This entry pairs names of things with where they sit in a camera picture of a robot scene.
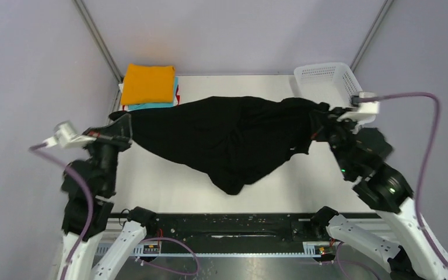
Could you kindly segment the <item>black t-shirt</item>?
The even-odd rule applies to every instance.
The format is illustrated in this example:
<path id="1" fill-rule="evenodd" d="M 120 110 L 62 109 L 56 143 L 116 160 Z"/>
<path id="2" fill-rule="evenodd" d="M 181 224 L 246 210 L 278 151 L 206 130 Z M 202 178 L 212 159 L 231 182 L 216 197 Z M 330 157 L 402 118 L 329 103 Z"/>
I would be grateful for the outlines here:
<path id="1" fill-rule="evenodd" d="M 327 119 L 327 103 L 290 97 L 218 97 L 129 111 L 133 141 L 161 158 L 208 175 L 229 195 L 297 154 Z"/>

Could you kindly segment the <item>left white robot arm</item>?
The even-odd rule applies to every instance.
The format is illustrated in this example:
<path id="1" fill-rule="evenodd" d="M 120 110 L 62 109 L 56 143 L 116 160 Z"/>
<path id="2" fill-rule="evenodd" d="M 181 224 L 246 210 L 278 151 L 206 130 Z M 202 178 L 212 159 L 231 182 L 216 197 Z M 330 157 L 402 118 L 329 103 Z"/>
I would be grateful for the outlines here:
<path id="1" fill-rule="evenodd" d="M 54 138 L 63 148 L 83 148 L 89 158 L 66 164 L 61 190 L 68 195 L 62 221 L 62 260 L 57 279 L 114 279 L 133 249 L 156 233 L 156 214 L 135 207 L 121 233 L 101 260 L 93 259 L 106 230 L 116 194 L 118 154 L 132 144 L 127 113 L 104 127 L 79 134 L 69 121 L 60 123 Z"/>

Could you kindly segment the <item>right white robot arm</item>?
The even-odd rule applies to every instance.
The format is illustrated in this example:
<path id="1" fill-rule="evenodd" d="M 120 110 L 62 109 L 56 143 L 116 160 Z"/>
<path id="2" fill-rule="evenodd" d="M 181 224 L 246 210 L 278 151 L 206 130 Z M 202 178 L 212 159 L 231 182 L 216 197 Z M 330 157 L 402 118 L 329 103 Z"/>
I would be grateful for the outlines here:
<path id="1" fill-rule="evenodd" d="M 354 192 L 385 221 L 397 240 L 362 229 L 328 206 L 314 214 L 309 232 L 355 248 L 392 279 L 448 279 L 448 253 L 439 244 L 429 244 L 425 221 L 415 210 L 413 190 L 385 162 L 392 146 L 378 129 L 356 130 L 356 120 L 349 112 L 336 107 L 317 113 L 312 140 L 329 144 L 344 180 L 354 184 Z"/>

